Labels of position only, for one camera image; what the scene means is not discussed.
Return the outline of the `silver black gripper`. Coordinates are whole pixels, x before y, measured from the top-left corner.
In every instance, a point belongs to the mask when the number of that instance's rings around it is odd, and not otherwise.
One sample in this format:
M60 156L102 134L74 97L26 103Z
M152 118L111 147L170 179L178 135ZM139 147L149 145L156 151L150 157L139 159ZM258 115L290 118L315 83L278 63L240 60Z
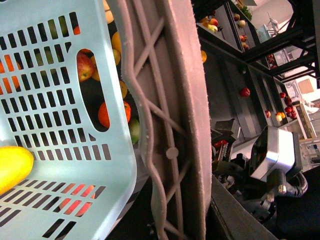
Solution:
M212 172L241 200L300 198L308 189L298 134L269 125L258 137L214 160Z

